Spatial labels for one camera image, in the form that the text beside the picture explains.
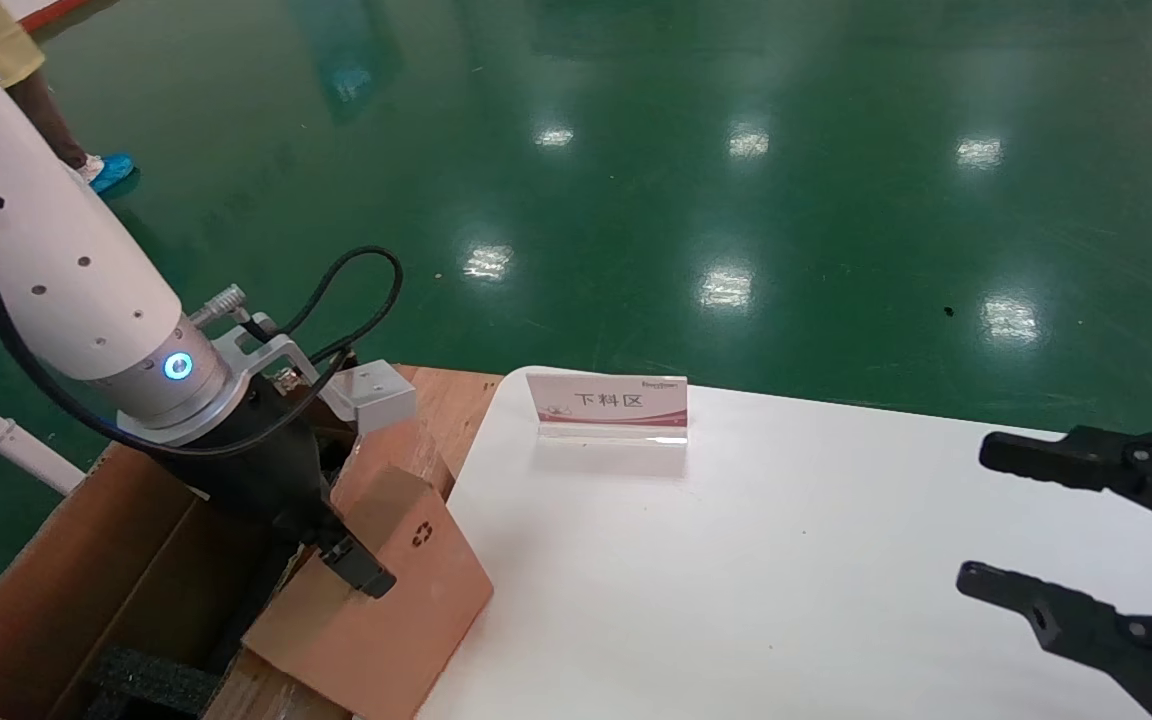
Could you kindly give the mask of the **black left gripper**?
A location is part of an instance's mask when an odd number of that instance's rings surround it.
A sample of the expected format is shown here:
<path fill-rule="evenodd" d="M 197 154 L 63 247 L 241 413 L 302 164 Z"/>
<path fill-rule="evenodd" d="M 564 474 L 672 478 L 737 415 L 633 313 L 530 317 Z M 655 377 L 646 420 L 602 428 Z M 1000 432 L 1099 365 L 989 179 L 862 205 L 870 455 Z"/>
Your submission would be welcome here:
<path fill-rule="evenodd" d="M 268 429 L 289 409 L 273 382 L 253 378 L 228 418 L 187 447 L 200 450 L 236 444 Z M 396 575 L 349 535 L 329 503 L 314 432 L 301 416 L 241 454 L 154 458 L 220 510 L 260 521 L 294 541 L 319 544 L 323 564 L 353 591 L 379 600 L 396 585 Z"/>

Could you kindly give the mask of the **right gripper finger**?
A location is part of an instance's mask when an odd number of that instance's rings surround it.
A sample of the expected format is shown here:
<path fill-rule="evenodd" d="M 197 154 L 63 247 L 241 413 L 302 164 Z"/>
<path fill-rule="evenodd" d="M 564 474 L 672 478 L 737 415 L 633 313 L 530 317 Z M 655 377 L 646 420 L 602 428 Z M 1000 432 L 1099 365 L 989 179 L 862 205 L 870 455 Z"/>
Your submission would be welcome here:
<path fill-rule="evenodd" d="M 1024 617 L 1044 652 L 1111 676 L 1152 717 L 1152 616 L 983 562 L 961 564 L 956 588 Z"/>
<path fill-rule="evenodd" d="M 982 441 L 979 461 L 998 473 L 1112 492 L 1152 511 L 1152 432 L 1074 427 L 1052 441 L 992 432 Z"/>

